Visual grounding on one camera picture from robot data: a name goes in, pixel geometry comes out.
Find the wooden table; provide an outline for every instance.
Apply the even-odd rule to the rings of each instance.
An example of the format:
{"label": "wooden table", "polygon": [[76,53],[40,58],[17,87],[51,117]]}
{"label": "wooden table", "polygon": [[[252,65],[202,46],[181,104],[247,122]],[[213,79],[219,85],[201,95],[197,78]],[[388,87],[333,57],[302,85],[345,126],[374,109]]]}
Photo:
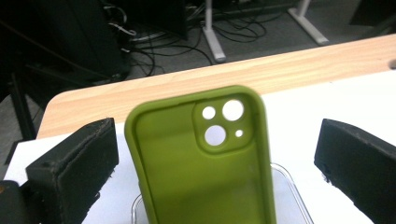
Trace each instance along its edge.
{"label": "wooden table", "polygon": [[135,106],[150,100],[233,84],[265,94],[387,71],[395,62],[396,35],[386,35],[67,91],[49,102],[37,138],[72,133],[98,119],[124,122]]}

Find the silicone phone case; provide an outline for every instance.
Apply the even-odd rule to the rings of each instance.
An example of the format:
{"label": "silicone phone case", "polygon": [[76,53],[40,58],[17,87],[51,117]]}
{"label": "silicone phone case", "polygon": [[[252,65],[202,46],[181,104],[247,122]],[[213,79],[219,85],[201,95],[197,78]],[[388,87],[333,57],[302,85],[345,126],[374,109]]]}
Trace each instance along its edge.
{"label": "silicone phone case", "polygon": [[125,137],[156,223],[276,223],[264,106],[231,86],[136,107]]}

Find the clear plastic base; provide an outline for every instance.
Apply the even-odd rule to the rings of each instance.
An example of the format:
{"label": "clear plastic base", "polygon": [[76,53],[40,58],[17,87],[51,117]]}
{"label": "clear plastic base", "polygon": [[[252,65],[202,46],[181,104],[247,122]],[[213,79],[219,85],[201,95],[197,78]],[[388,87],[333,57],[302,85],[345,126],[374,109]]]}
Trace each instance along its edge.
{"label": "clear plastic base", "polygon": [[[271,164],[274,182],[277,224],[314,223],[305,208],[288,171],[278,164]],[[132,223],[149,224],[142,197],[136,198],[132,206]]]}

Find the floor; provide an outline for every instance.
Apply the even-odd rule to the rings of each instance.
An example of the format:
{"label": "floor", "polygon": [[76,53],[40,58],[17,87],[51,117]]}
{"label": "floor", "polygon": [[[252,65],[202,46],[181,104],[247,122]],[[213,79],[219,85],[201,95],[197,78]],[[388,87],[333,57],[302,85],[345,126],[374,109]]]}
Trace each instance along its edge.
{"label": "floor", "polygon": [[[331,44],[345,43],[357,39],[370,29],[370,27],[348,24],[358,3],[359,0],[320,0],[312,4],[307,11],[306,17],[330,39]],[[318,45],[311,37],[286,12],[260,15],[256,18],[256,21],[260,21],[260,25],[256,22],[251,22],[249,28],[259,36],[257,39],[252,37],[251,34],[254,33],[251,31],[238,31],[227,21],[214,22],[218,32],[219,42],[227,56],[227,63],[301,49],[318,48]],[[161,75],[209,66],[214,63],[199,28],[193,28],[189,31],[189,40],[179,40],[176,44],[166,46],[165,48],[159,48],[160,42],[156,41],[147,43],[147,45],[157,46],[155,49],[146,50],[148,53],[155,53],[153,58],[156,65],[154,67],[152,66],[146,54],[133,53],[131,60],[132,70],[127,79],[144,77],[146,75]],[[190,46],[195,47],[195,49],[189,50],[180,46]],[[43,117],[43,111],[29,98],[28,105],[35,128],[38,130]],[[21,141],[20,128],[9,96],[0,103],[0,123],[0,179],[3,179],[7,171],[7,157],[10,151],[12,151],[12,148]]]}

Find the black cable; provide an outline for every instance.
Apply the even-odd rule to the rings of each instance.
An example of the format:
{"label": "black cable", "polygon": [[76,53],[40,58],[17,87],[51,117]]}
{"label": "black cable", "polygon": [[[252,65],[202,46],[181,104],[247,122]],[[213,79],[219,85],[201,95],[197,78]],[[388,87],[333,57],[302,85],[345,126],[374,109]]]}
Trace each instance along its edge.
{"label": "black cable", "polygon": [[74,62],[68,60],[68,59],[65,58],[64,56],[62,56],[62,55],[56,53],[55,51],[52,51],[51,49],[48,49],[47,47],[45,47],[45,46],[41,45],[40,43],[34,41],[32,38],[28,37],[27,35],[24,35],[23,33],[19,32],[18,30],[14,29],[13,27],[9,26],[6,22],[4,22],[4,21],[2,21],[2,20],[0,20],[0,24],[1,24],[2,26],[4,26],[5,28],[7,28],[10,32],[12,32],[12,33],[18,35],[19,37],[23,38],[24,40],[28,41],[29,43],[31,43],[31,44],[33,44],[33,45],[39,47],[40,49],[43,49],[44,51],[46,51],[47,53],[51,54],[52,56],[55,56],[55,57],[57,57],[58,59],[60,59],[60,60],[62,60],[62,61],[64,61],[64,62],[66,62],[66,63],[68,63],[68,64],[70,64],[70,65],[72,65],[72,66],[74,66],[74,67],[76,67],[76,68],[78,68],[78,69],[81,69],[81,70],[83,70],[83,71],[85,71],[85,72],[88,72],[88,73],[90,73],[90,74],[92,74],[92,75],[95,75],[95,76],[97,76],[97,77],[103,77],[103,78],[106,78],[106,79],[109,78],[109,77],[107,77],[107,76],[105,76],[105,75],[103,75],[103,74],[94,72],[94,71],[92,71],[91,69],[88,69],[88,68],[86,68],[86,67],[83,67],[83,66],[81,66],[81,65],[79,65],[79,64],[77,64],[77,63],[74,63]]}
{"label": "black cable", "polygon": [[[165,37],[163,37],[163,38],[155,38],[155,41],[156,42],[160,42],[161,40],[165,40],[165,39],[171,39],[171,38],[173,38],[173,36],[165,36]],[[153,46],[154,48],[161,48],[161,47],[167,47],[167,46],[171,46],[171,45],[173,45],[173,44],[176,44],[177,42],[179,42],[180,41],[180,38],[176,38],[175,40],[170,40],[170,42],[169,43],[165,43],[165,44],[160,44],[160,45],[155,45],[155,46]]]}
{"label": "black cable", "polygon": [[154,54],[154,48],[152,47],[151,38],[148,39],[148,43],[151,47],[151,55],[152,55],[152,66],[151,66],[151,70],[148,73],[148,77],[151,77],[152,75],[155,74],[155,54]]}
{"label": "black cable", "polygon": [[[258,35],[256,32],[254,32],[253,30],[248,29],[248,28],[246,30],[249,30],[251,33],[253,33],[253,35],[244,35],[244,34],[240,34],[240,33],[229,32],[229,31],[221,29],[221,28],[219,28],[218,26],[215,26],[215,25],[213,25],[213,28],[218,32],[219,35],[223,36],[224,38],[226,38],[228,40],[231,40],[233,42],[238,42],[238,43],[251,43],[251,42],[254,42],[257,39],[259,39],[260,37],[263,37],[263,36],[265,36],[267,34],[267,31],[266,31],[265,27],[263,27],[264,30],[263,30],[263,34],[262,35]],[[238,39],[231,38],[231,37],[225,35],[224,33],[228,34],[228,35],[235,35],[235,36],[240,36],[240,37],[244,37],[244,38],[251,38],[251,39],[250,40],[246,40],[246,39],[238,40]]]}
{"label": "black cable", "polygon": [[[247,14],[246,12],[243,11],[243,9],[238,4],[235,4],[235,6],[241,13]],[[248,17],[251,19],[249,22],[264,23],[265,21],[257,21],[257,19],[264,12],[265,7],[266,7],[266,4],[262,4],[262,8],[254,15],[254,17]]]}
{"label": "black cable", "polygon": [[207,54],[205,54],[202,50],[198,49],[198,45],[201,42],[201,36],[202,36],[202,30],[200,29],[200,33],[198,34],[198,40],[195,43],[195,45],[193,47],[190,46],[184,46],[184,45],[170,45],[170,46],[162,46],[162,47],[158,47],[157,49],[165,49],[165,48],[182,48],[182,49],[187,49],[184,50],[182,52],[176,53],[176,54],[161,54],[161,53],[155,53],[155,55],[159,55],[159,56],[166,56],[166,57],[170,57],[170,56],[177,56],[177,55],[181,55],[181,54],[185,54],[187,52],[190,52],[192,50],[196,50],[198,52],[200,52],[202,55],[204,55],[204,57],[207,58],[207,60],[209,61],[210,65],[213,65],[212,61],[210,60],[209,56],[207,56]]}
{"label": "black cable", "polygon": [[[291,5],[291,7],[297,7],[297,5],[298,5],[299,2],[300,2],[300,0],[294,0],[294,2],[291,3],[290,5]],[[280,11],[277,15],[275,15],[275,16],[272,17],[272,18],[265,19],[265,20],[263,20],[263,21],[257,21],[257,22],[259,22],[259,23],[266,23],[266,22],[269,22],[269,21],[274,21],[274,20],[280,18],[281,16],[285,15],[286,13],[288,13],[288,10],[287,10],[287,9],[286,9],[286,10]]]}
{"label": "black cable", "polygon": [[137,63],[137,64],[132,64],[132,67],[138,66],[140,68],[140,70],[143,72],[143,74],[145,74],[145,77],[147,77],[149,75],[149,72],[146,72],[146,70],[143,68],[143,65],[145,66],[150,66],[148,63]]}
{"label": "black cable", "polygon": [[[243,22],[243,23],[246,23],[247,25],[245,25],[245,26],[240,26],[239,24],[237,24],[236,22],[232,22],[232,21],[229,21],[229,20],[227,20],[227,22],[234,28],[234,29],[236,29],[236,30],[238,30],[238,31],[241,31],[241,30],[248,30],[248,31],[250,31],[251,33],[254,33],[254,35],[255,36],[258,36],[258,37],[262,37],[262,36],[264,36],[264,35],[266,35],[266,29],[265,29],[265,27],[261,24],[261,23],[259,23],[259,22],[256,22],[256,21],[244,21],[244,20],[242,20],[242,19],[239,19],[241,22]],[[263,30],[264,30],[264,34],[262,34],[262,35],[257,35],[256,34],[256,32],[254,32],[254,31],[252,31],[250,28],[248,28],[249,26],[251,26],[251,25],[257,25],[257,26],[259,26],[260,28],[262,28]]]}
{"label": "black cable", "polygon": [[[244,11],[242,10],[242,8],[241,8],[240,6],[238,6],[237,4],[236,4],[236,8],[239,10],[239,12],[240,12],[241,14],[247,15],[247,13],[244,12]],[[247,16],[247,18],[249,18],[250,21],[245,21],[244,19],[240,19],[240,18],[239,18],[238,20],[240,20],[240,21],[246,23],[247,25],[245,25],[245,26],[240,26],[240,27],[237,27],[237,26],[236,26],[235,28],[237,28],[237,29],[239,29],[239,30],[243,30],[243,29],[245,29],[245,28],[248,28],[249,25],[250,25],[251,23],[257,23],[257,18],[262,14],[263,10],[264,10],[264,6],[261,8],[261,10],[260,10],[258,13],[256,13],[256,15],[254,15],[254,17],[249,17],[249,16]]]}
{"label": "black cable", "polygon": [[136,45],[145,45],[149,41],[157,42],[157,41],[162,41],[164,39],[169,39],[169,38],[172,38],[172,36],[167,33],[164,33],[164,32],[158,32],[157,34],[154,34],[154,35],[146,35],[146,36],[141,36],[139,38],[131,39],[130,42],[133,42]]}
{"label": "black cable", "polygon": [[[136,61],[136,64],[131,64],[131,66],[139,66],[140,69],[143,71],[143,73],[145,73],[145,74],[147,75],[148,73],[146,73],[146,71],[144,71],[144,69],[142,68],[142,66],[147,66],[147,67],[149,67],[149,66],[152,66],[152,64],[149,64],[149,63],[146,63],[146,62],[137,60],[137,59],[134,59],[134,60]],[[166,72],[165,72],[165,69],[164,69],[162,66],[160,66],[160,65],[155,65],[155,67],[160,68],[160,69],[162,70],[163,74],[166,73]]]}
{"label": "black cable", "polygon": [[147,53],[147,52],[145,52],[145,51],[143,51],[143,50],[141,50],[141,49],[131,49],[131,52],[133,52],[133,53],[140,53],[140,54],[143,54],[143,55],[145,55],[149,60],[150,60],[150,62],[151,62],[151,64],[150,64],[150,66],[151,66],[151,68],[150,68],[150,71],[148,71],[148,73],[146,73],[146,71],[143,71],[144,73],[145,73],[145,75],[146,75],[146,77],[149,77],[149,76],[152,76],[152,71],[153,71],[153,66],[155,66],[154,64],[155,64],[155,62],[154,62],[154,59],[150,56],[150,54],[149,53]]}

